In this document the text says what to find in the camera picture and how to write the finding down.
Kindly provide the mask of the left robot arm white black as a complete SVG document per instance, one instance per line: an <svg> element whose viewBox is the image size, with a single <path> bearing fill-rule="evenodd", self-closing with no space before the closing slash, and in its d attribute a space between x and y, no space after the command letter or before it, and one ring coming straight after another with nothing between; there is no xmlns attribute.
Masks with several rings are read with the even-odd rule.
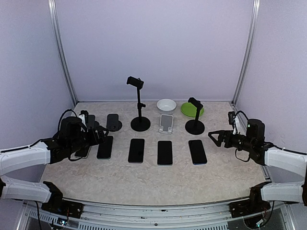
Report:
<svg viewBox="0 0 307 230"><path fill-rule="evenodd" d="M1 199L31 200L48 204L57 213L67 209L62 192L51 182L33 183L7 176L16 170L58 163L70 159L73 153L106 141L108 129L94 122L88 127L80 117L67 117L52 138L0 152Z"/></svg>

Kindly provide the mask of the black phone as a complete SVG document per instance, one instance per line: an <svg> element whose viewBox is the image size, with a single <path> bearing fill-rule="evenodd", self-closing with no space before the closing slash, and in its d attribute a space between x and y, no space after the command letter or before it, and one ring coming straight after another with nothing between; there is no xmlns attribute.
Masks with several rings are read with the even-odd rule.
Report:
<svg viewBox="0 0 307 230"><path fill-rule="evenodd" d="M201 165L207 163L207 157L200 139L189 140L189 150L191 159L194 165Z"/></svg>
<svg viewBox="0 0 307 230"><path fill-rule="evenodd" d="M104 143L99 144L97 158L100 160L108 160L111 158L113 146L113 136L107 136Z"/></svg>
<svg viewBox="0 0 307 230"><path fill-rule="evenodd" d="M133 138L130 141L130 149L128 156L129 163L143 163L144 143L145 140L142 138Z"/></svg>

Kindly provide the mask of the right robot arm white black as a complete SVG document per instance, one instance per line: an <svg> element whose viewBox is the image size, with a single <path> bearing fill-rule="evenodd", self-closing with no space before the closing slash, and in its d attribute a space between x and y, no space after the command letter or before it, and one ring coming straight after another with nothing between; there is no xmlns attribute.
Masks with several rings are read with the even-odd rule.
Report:
<svg viewBox="0 0 307 230"><path fill-rule="evenodd" d="M301 182L260 183L250 188L249 199L245 202L248 212L255 213L264 202L283 201L307 204L307 155L290 152L265 141L265 124L258 119L247 121L245 135L231 130L208 133L209 138L220 147L235 148L248 152L248 158L262 166L280 168L303 177Z"/></svg>

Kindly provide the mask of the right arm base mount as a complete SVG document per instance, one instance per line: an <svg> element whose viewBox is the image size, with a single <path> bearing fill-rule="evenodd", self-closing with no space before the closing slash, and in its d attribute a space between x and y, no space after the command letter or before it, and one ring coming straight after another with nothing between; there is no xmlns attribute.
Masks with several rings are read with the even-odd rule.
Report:
<svg viewBox="0 0 307 230"><path fill-rule="evenodd" d="M232 218L242 217L268 210L271 205L268 201L262 200L261 189L270 182L263 182L250 188L248 199L231 202L228 206Z"/></svg>

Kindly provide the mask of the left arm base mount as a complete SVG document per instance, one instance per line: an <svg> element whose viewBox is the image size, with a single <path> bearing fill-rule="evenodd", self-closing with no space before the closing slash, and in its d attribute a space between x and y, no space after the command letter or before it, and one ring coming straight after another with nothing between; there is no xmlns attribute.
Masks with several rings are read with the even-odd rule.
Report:
<svg viewBox="0 0 307 230"><path fill-rule="evenodd" d="M67 218L81 218L84 207L82 203L63 199L63 193L51 182L44 181L43 184L48 187L51 196L46 203L42 204L42 210L66 216Z"/></svg>

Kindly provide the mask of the tall black clamp phone mount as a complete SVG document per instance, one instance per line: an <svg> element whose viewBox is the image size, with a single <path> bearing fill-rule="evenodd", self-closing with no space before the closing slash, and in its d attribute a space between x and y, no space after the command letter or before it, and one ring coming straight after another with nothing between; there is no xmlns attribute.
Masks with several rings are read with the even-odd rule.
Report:
<svg viewBox="0 0 307 230"><path fill-rule="evenodd" d="M147 117L142 116L142 108L146 105L141 102L140 90L143 88L144 82L140 78L129 76L127 78L127 84L136 87L137 89L137 109L138 116L132 119L130 126L134 131L143 132L150 128L151 122Z"/></svg>

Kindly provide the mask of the white desktop phone stand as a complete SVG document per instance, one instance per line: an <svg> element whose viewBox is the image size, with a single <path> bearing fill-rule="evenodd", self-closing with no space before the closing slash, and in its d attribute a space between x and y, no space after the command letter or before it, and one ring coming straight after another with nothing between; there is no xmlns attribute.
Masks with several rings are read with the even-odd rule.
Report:
<svg viewBox="0 0 307 230"><path fill-rule="evenodd" d="M172 134L173 131L173 119L172 115L161 114L160 116L160 127L158 132L163 134Z"/></svg>

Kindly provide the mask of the dark grey folding phone stand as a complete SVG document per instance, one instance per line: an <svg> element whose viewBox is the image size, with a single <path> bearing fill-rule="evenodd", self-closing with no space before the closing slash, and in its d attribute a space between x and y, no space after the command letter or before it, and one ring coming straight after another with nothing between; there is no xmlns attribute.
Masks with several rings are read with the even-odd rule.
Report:
<svg viewBox="0 0 307 230"><path fill-rule="evenodd" d="M88 115L86 126L88 129L96 129L99 126L99 122L95 120L95 115Z"/></svg>

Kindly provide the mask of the phone with clear case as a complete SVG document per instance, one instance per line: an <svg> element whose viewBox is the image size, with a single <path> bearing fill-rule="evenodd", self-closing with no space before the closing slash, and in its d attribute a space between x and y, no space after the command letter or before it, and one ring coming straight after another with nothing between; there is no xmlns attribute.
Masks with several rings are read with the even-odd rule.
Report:
<svg viewBox="0 0 307 230"><path fill-rule="evenodd" d="M75 152L75 155L74 155L74 156L75 156L76 158L87 158L90 149L91 149L91 147L83 148L83 149L81 149L81 150Z"/></svg>

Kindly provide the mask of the black round base stand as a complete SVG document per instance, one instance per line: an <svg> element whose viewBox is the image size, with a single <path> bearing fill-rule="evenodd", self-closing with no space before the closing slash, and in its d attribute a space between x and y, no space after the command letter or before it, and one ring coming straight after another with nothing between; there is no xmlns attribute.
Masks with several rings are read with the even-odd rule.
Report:
<svg viewBox="0 0 307 230"><path fill-rule="evenodd" d="M194 97L190 97L188 102L196 107L196 115L194 120L189 120L185 124L185 130L192 135L200 135L205 131L203 122L199 121L200 111L203 108L203 105Z"/></svg>

